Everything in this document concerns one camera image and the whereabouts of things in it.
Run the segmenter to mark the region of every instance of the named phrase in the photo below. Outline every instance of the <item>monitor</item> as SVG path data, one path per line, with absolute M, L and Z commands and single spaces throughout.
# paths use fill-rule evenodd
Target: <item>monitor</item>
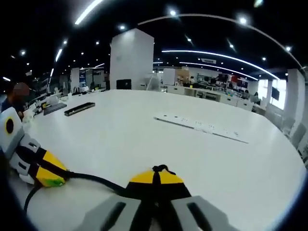
M 271 96 L 275 100 L 279 100 L 279 95 L 280 95 L 280 92 L 277 90 L 277 88 L 271 88 Z
M 215 78 L 211 79 L 211 84 L 216 84 L 216 79 Z

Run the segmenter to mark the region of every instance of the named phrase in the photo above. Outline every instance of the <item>chair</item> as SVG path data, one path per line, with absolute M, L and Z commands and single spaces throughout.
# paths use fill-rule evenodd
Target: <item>chair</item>
M 291 137 L 291 143 L 296 149 L 298 148 L 298 145 L 300 141 L 303 139 L 306 131 L 307 131 L 307 128 L 302 123 L 300 123 L 294 135 Z
M 284 135 L 290 136 L 290 132 L 292 130 L 294 123 L 295 119 L 293 118 L 288 117 L 282 119 L 281 131 L 283 132 Z
M 281 115 L 276 114 L 274 112 L 269 112 L 268 110 L 266 110 L 265 118 L 267 118 L 270 122 L 272 122 L 278 129 L 281 128 L 281 125 L 282 125 Z

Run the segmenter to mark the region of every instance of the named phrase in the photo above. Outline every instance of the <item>white table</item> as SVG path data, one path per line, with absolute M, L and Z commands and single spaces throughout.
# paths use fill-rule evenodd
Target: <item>white table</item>
M 94 108 L 64 116 L 86 102 Z M 243 231 L 270 229 L 293 203 L 306 169 L 298 153 L 265 117 L 226 104 L 152 91 L 111 90 L 75 96 L 68 107 L 35 118 L 29 134 L 74 172 L 94 174 L 126 187 L 134 175 L 166 164 Z M 240 132 L 245 144 L 154 120 L 178 114 Z M 24 204 L 31 187 L 11 179 Z M 86 212 L 112 195 L 100 184 L 70 180 L 42 189 L 28 215 L 44 231 L 69 231 Z

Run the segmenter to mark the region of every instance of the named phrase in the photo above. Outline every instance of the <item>black ceiling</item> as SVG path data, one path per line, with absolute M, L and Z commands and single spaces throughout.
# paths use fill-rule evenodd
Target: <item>black ceiling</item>
M 305 28 L 307 6 L 303 1 L 269 1 L 254 8 L 254 0 L 104 0 L 80 25 L 74 23 L 93 0 L 9 1 L 2 8 L 2 45 L 0 84 L 2 77 L 13 81 L 31 82 L 34 77 L 55 68 L 54 76 L 69 73 L 71 67 L 95 66 L 106 63 L 108 70 L 110 42 L 119 34 L 118 26 L 139 28 L 155 39 L 154 60 L 180 65 L 179 62 L 200 63 L 198 57 L 216 59 L 218 64 L 246 74 L 257 71 L 245 64 L 225 58 L 187 53 L 161 53 L 165 49 L 196 50 L 221 53 L 259 65 L 265 69 L 278 68 L 279 77 L 286 69 L 298 64 L 277 44 L 259 33 L 232 22 L 205 17 L 164 19 L 141 26 L 139 22 L 177 13 L 206 13 L 236 19 L 244 14 L 249 24 L 264 31 L 281 44 L 292 46 L 292 54 L 303 65 L 308 64 Z M 57 63 L 54 62 L 63 41 L 68 39 Z M 228 40 L 235 50 L 229 47 Z M 33 75 L 25 73 L 32 70 Z

